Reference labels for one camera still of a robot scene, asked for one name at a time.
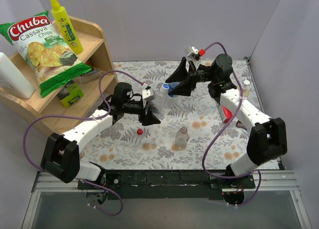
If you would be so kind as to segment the red label cola bottle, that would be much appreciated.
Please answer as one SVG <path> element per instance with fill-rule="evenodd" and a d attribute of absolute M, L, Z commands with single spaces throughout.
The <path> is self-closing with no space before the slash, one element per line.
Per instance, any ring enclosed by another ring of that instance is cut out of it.
<path fill-rule="evenodd" d="M 175 144 L 179 147 L 185 148 L 187 146 L 189 138 L 190 136 L 188 134 L 188 129 L 185 126 L 183 126 L 176 133 Z"/>

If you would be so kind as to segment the clear plastic bottle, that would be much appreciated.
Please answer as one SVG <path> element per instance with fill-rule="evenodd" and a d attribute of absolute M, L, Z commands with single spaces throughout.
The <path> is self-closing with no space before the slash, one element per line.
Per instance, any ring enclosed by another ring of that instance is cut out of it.
<path fill-rule="evenodd" d="M 154 105 L 159 109 L 161 113 L 163 110 L 170 109 L 172 106 L 171 97 L 167 94 L 164 94 L 160 89 L 156 92 L 156 98 L 153 100 Z"/>

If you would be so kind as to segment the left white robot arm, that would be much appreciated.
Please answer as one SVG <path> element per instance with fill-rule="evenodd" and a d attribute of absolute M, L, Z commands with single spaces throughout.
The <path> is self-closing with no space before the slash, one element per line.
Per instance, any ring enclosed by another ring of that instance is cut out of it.
<path fill-rule="evenodd" d="M 90 116 L 73 129 L 49 136 L 40 167 L 64 183 L 87 180 L 95 189 L 107 184 L 106 170 L 92 162 L 81 162 L 80 152 L 99 133 L 113 126 L 124 114 L 137 115 L 143 126 L 159 124 L 149 106 L 155 99 L 153 89 L 147 86 L 141 94 L 134 94 L 132 86 L 120 82 L 114 93 L 108 96 Z"/>

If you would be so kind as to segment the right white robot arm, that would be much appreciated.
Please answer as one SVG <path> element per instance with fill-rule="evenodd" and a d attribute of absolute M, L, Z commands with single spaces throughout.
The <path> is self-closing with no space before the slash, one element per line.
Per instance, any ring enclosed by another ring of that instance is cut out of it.
<path fill-rule="evenodd" d="M 241 84 L 233 84 L 230 79 L 232 74 L 232 58 L 225 53 L 219 54 L 211 66 L 195 65 L 182 57 L 166 83 L 178 83 L 171 92 L 173 95 L 189 97 L 197 83 L 208 82 L 211 98 L 230 110 L 233 117 L 245 126 L 250 134 L 246 153 L 229 164 L 223 175 L 210 173 L 212 177 L 224 179 L 229 187 L 237 188 L 244 177 L 268 161 L 285 155 L 288 149 L 285 122 L 264 114 L 244 99 Z"/>

